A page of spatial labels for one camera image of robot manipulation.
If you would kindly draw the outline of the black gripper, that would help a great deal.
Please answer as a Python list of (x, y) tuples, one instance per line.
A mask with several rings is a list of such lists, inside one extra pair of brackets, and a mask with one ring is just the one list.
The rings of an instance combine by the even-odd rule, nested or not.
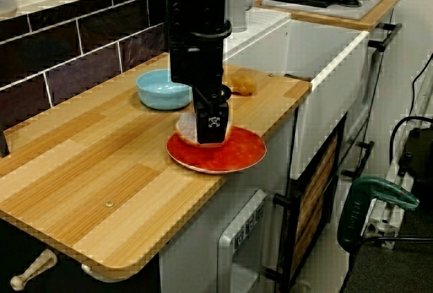
[(223, 85), (223, 38), (170, 36), (168, 48), (172, 80), (192, 88), (198, 143), (223, 143), (231, 97)]

